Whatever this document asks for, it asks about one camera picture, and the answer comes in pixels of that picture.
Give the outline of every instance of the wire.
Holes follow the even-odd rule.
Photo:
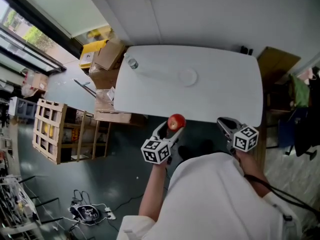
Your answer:
[[[118,230],[114,225],[111,224],[110,220],[108,220],[108,223],[109,223],[109,225],[110,225],[111,227],[114,228],[114,230],[116,230],[117,232],[119,232],[119,230]]]
[[[87,195],[87,197],[88,197],[89,204],[91,204],[90,196],[89,196],[88,192],[86,192],[86,191],[82,191],[82,192],[81,192],[81,198],[83,199],[83,201],[84,201],[84,202],[85,202],[85,204],[87,205],[86,200],[83,198],[83,194],[84,194],[84,193],[86,193],[86,195]]]
[[[158,20],[157,20],[156,14],[155,14],[154,5],[153,5],[153,3],[152,3],[152,0],[149,0],[149,2],[150,2],[151,10],[152,10],[152,16],[153,16],[153,19],[154,19],[154,23],[155,23],[156,30],[157,30],[157,35],[158,35],[159,43],[161,44],[161,43],[162,43],[162,35],[161,35],[160,28],[159,28]]]
[[[139,198],[142,198],[143,196],[144,196],[144,193],[143,193],[143,194],[141,194],[141,195],[139,195],[139,196],[136,196],[136,197],[131,197],[131,198],[129,199],[129,201],[124,202],[124,203],[121,203],[117,208],[115,208],[115,209],[113,209],[113,210],[111,210],[111,211],[114,213],[114,212],[115,212],[116,210],[118,210],[121,206],[123,206],[123,205],[126,205],[126,204],[130,203],[130,201],[131,201],[131,200],[139,199]]]
[[[77,225],[78,225],[79,223],[80,223],[80,221],[78,221],[76,224],[72,225],[72,226],[69,228],[68,232],[72,231],[75,227],[77,227]]]
[[[86,225],[86,226],[94,226],[94,225],[97,225],[97,224],[99,224],[100,222],[104,221],[105,219],[108,219],[108,217],[104,217],[102,220],[96,222],[95,224],[87,224],[87,223],[83,223],[83,222],[80,222],[80,221],[78,221],[78,220],[74,220],[74,219],[67,218],[67,217],[61,217],[61,218],[64,218],[64,219],[66,219],[66,220],[68,220],[68,221],[71,221],[71,222],[78,222],[78,223],[80,223],[80,224],[82,224],[82,225]]]
[[[171,180],[171,177],[170,177],[169,174],[168,174],[168,169],[167,169],[167,168],[165,168],[165,176],[166,176],[169,180]]]
[[[75,228],[78,228],[78,229],[80,230],[80,232],[82,233],[82,235],[83,235],[84,239],[85,239],[85,240],[87,240],[87,238],[86,238],[85,234],[82,232],[81,228],[80,228],[80,227],[78,227],[78,226],[76,226],[76,225],[75,225],[74,227],[75,227]]]
[[[76,192],[77,192],[77,191],[79,192],[81,199],[78,199],[78,198],[76,197]],[[75,189],[75,190],[73,191],[73,198],[72,198],[72,201],[71,201],[71,206],[72,206],[72,205],[81,205],[81,204],[82,204],[82,201],[85,202],[85,204],[87,205],[88,203],[86,202],[86,200],[85,200],[84,197],[83,197],[84,193],[85,193],[85,194],[87,195],[87,197],[88,197],[88,202],[89,202],[89,204],[91,204],[90,196],[89,196],[88,192],[86,192],[86,191],[81,191],[81,192],[80,192],[78,189]]]
[[[92,206],[105,206],[106,209],[108,208],[105,203],[99,203],[99,204],[92,203],[91,205]]]
[[[253,175],[248,175],[248,174],[246,174],[246,175],[244,175],[244,177],[247,178],[248,181],[258,182],[258,183],[260,183],[261,185],[265,186],[267,189],[269,189],[271,192],[273,192],[277,197],[279,197],[280,199],[286,201],[287,203],[292,204],[292,205],[297,206],[297,207],[300,207],[300,208],[303,208],[303,209],[306,209],[306,210],[308,210],[308,211],[310,211],[310,212],[313,212],[314,215],[315,215],[317,218],[320,218],[320,211],[312,208],[310,205],[308,205],[307,203],[301,201],[300,199],[296,198],[295,196],[293,196],[293,195],[291,195],[291,194],[289,194],[289,193],[286,193],[286,192],[284,192],[284,191],[282,191],[282,190],[280,190],[280,189],[278,189],[278,188],[276,188],[276,187],[274,187],[274,186],[271,186],[271,185],[268,184],[267,182],[265,182],[265,181],[263,181],[263,180],[255,177],[255,176],[253,176]],[[282,193],[282,194],[284,194],[284,195],[292,198],[293,200],[296,200],[297,202],[294,202],[294,201],[292,201],[292,200],[289,200],[289,199],[283,197],[282,195],[280,195],[280,194],[277,193],[276,191],[278,191],[278,192],[280,192],[280,193]]]

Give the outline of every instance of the apple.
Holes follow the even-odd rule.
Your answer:
[[[172,116],[169,117],[167,123],[168,123],[168,128],[171,131],[176,132],[180,128],[185,127],[187,122],[183,115],[173,114]]]

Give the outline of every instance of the power strip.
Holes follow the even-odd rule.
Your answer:
[[[111,209],[109,207],[106,207],[104,210],[107,214],[108,220],[115,220],[116,219],[116,216],[114,215],[114,213],[111,211]]]

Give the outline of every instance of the wooden shelf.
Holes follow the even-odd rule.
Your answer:
[[[57,165],[60,163],[94,160],[97,147],[105,147],[104,155],[98,156],[99,158],[105,158],[112,124],[107,123],[107,125],[108,127],[100,127],[100,121],[94,120],[93,114],[86,111],[69,107],[63,103],[39,99],[35,113],[32,145]],[[73,143],[70,143],[69,140],[69,143],[63,143],[66,130],[70,134],[70,141],[74,141]],[[83,141],[86,130],[92,131],[92,140],[89,138],[90,142],[86,138],[86,141]],[[103,134],[106,134],[103,137],[106,142],[97,143],[99,136]],[[82,148],[90,148],[90,156],[84,155],[86,157],[81,157]]]

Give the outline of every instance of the person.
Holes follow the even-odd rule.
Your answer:
[[[236,150],[192,157],[174,171],[163,200],[167,163],[152,166],[139,214],[123,217],[117,240],[295,240],[300,222],[287,203],[258,182],[268,182],[250,154]]]

